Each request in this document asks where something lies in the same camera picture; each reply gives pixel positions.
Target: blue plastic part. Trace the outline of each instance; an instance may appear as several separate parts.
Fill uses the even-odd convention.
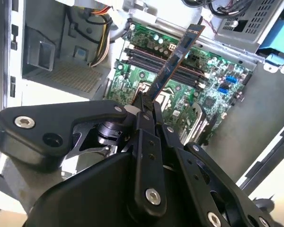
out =
[[[227,94],[228,93],[228,90],[226,90],[226,89],[224,89],[222,87],[218,88],[218,91],[223,93],[223,94]]]
[[[284,20],[278,20],[259,49],[272,48],[284,53]]]
[[[237,78],[231,76],[227,76],[225,80],[233,84],[236,84],[238,82]]]
[[[284,58],[281,58],[280,56],[271,53],[265,60],[266,62],[269,62],[272,65],[275,66],[280,66],[280,65],[284,65]]]
[[[189,55],[189,52],[187,52],[187,54],[185,55],[185,59],[187,59],[188,58],[188,55]]]

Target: motherboard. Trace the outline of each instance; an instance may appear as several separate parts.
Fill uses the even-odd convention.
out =
[[[131,24],[123,53],[116,62],[106,98],[123,105],[146,92],[178,40]],[[194,45],[157,97],[164,122],[178,131],[183,144],[206,144],[237,101],[252,71]]]

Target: metal screw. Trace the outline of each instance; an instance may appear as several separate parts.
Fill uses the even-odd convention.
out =
[[[143,115],[143,117],[148,121],[150,120],[149,116],[147,116],[147,115]]]
[[[153,205],[158,206],[161,203],[161,197],[159,193],[153,188],[147,189],[145,192],[145,196],[148,202],[150,202]]]
[[[221,221],[214,213],[208,212],[207,217],[214,227],[221,227]]]
[[[122,109],[119,106],[115,106],[115,110],[117,110],[118,112],[122,112]]]
[[[124,137],[124,141],[128,141],[129,139],[130,139],[129,135]]]
[[[170,132],[174,132],[173,128],[171,128],[171,127],[167,127],[167,130],[170,131]]]
[[[131,24],[131,25],[129,26],[129,28],[130,28],[131,30],[134,30],[134,29],[136,28],[136,25]]]
[[[267,223],[267,221],[265,221],[264,218],[259,217],[259,219],[260,219],[261,223],[262,223],[265,227],[269,227],[269,224]]]
[[[230,24],[229,24],[230,27],[236,27],[238,25],[239,25],[239,23],[238,23],[237,20],[231,21]]]
[[[35,126],[35,121],[30,117],[19,116],[15,119],[15,125],[24,129],[31,129]]]
[[[199,151],[199,147],[197,147],[196,145],[193,145],[193,149],[194,149],[195,151]]]

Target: orange wire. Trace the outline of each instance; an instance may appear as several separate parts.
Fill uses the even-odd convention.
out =
[[[95,12],[92,12],[91,14],[96,14],[96,15],[102,15],[103,13],[107,13],[107,11],[109,10],[109,6],[106,6],[104,9],[102,10],[99,10],[99,11],[95,11]]]

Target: sata port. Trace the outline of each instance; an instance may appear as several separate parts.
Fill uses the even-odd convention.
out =
[[[227,94],[228,93],[228,90],[227,89],[224,89],[222,87],[218,88],[218,91],[223,93],[223,94]]]
[[[237,78],[235,78],[235,77],[230,77],[230,76],[227,76],[225,80],[228,81],[228,82],[230,82],[230,83],[233,83],[233,84],[236,84],[237,81],[238,81]]]

